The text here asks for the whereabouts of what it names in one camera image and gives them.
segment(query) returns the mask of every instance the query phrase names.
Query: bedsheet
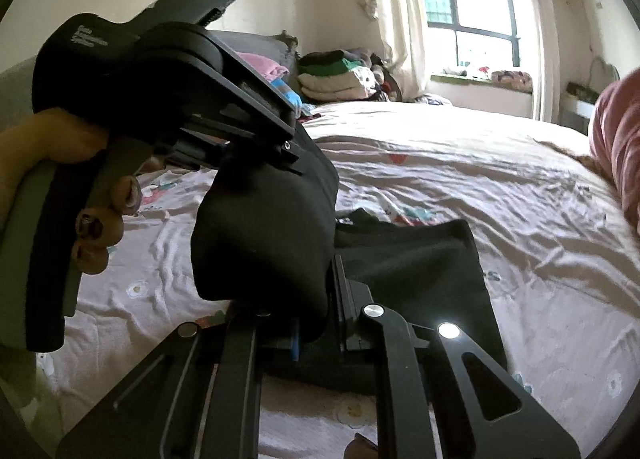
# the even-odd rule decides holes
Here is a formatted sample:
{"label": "bedsheet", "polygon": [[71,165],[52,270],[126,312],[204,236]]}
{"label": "bedsheet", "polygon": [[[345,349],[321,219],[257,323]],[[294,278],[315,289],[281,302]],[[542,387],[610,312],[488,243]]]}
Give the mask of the bedsheet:
{"label": "bedsheet", "polygon": [[[318,112],[305,127],[338,169],[339,213],[365,208],[401,225],[467,219],[510,373],[587,455],[640,379],[637,236],[607,182],[538,143],[586,154],[587,138],[451,106],[346,103]],[[48,356],[63,431],[178,324],[226,308],[197,297],[189,259],[213,177],[142,177],[141,211],[126,218],[107,271],[83,277],[65,345]],[[354,428],[375,439],[371,399],[267,378],[261,457],[341,457]]]}

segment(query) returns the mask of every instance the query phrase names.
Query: window frame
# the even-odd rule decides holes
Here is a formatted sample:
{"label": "window frame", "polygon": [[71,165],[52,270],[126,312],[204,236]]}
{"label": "window frame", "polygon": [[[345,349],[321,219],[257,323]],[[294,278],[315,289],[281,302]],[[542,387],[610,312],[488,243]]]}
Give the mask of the window frame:
{"label": "window frame", "polygon": [[[495,38],[502,38],[511,42],[511,52],[513,54],[513,67],[520,67],[520,38],[518,37],[518,27],[516,24],[516,15],[513,7],[513,0],[507,0],[507,6],[509,8],[509,16],[511,19],[511,35],[505,33],[491,32],[489,30],[480,30],[478,28],[470,28],[468,26],[460,25],[458,20],[458,1],[449,0],[451,4],[451,20],[452,24],[446,22],[431,22],[427,24],[430,28],[440,28],[443,30],[453,30],[454,32],[461,33],[475,33],[476,35],[492,36]],[[458,50],[458,35],[456,34],[456,64],[460,65],[460,52]]]}

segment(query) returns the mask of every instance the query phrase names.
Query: pink pillow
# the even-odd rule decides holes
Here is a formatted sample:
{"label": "pink pillow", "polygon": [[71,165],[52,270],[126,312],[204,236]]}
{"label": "pink pillow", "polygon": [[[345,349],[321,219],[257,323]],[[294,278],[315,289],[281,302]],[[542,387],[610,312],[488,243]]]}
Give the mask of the pink pillow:
{"label": "pink pillow", "polygon": [[604,89],[589,124],[589,142],[618,189],[626,219],[640,230],[640,68]]}
{"label": "pink pillow", "polygon": [[268,82],[273,82],[276,78],[280,78],[289,73],[289,69],[284,67],[284,65],[280,65],[271,58],[260,54],[238,52],[238,56],[258,71]]}

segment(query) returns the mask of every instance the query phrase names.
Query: pile of clothes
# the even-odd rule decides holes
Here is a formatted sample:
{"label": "pile of clothes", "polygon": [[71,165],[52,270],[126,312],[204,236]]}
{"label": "pile of clothes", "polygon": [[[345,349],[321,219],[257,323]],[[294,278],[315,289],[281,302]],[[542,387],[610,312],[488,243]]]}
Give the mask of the pile of clothes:
{"label": "pile of clothes", "polygon": [[278,62],[267,58],[260,54],[243,53],[237,51],[236,54],[242,58],[247,64],[253,67],[260,75],[276,88],[296,109],[296,118],[309,118],[314,116],[312,113],[315,106],[305,104],[302,99],[287,83],[283,80],[289,74],[289,69]]}
{"label": "pile of clothes", "polygon": [[383,100],[385,74],[375,55],[364,49],[313,52],[298,62],[302,93],[314,102]]}

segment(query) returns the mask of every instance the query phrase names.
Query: curtain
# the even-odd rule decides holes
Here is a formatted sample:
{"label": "curtain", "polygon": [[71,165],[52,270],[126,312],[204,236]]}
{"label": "curtain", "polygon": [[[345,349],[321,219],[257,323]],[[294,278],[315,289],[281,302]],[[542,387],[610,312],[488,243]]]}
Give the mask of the curtain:
{"label": "curtain", "polygon": [[423,0],[364,0],[365,11],[378,20],[388,70],[398,81],[403,100],[426,91],[426,11]]}
{"label": "curtain", "polygon": [[560,108],[560,49],[552,0],[531,0],[535,22],[534,43],[540,54],[530,68],[534,80],[534,120],[558,122]]}

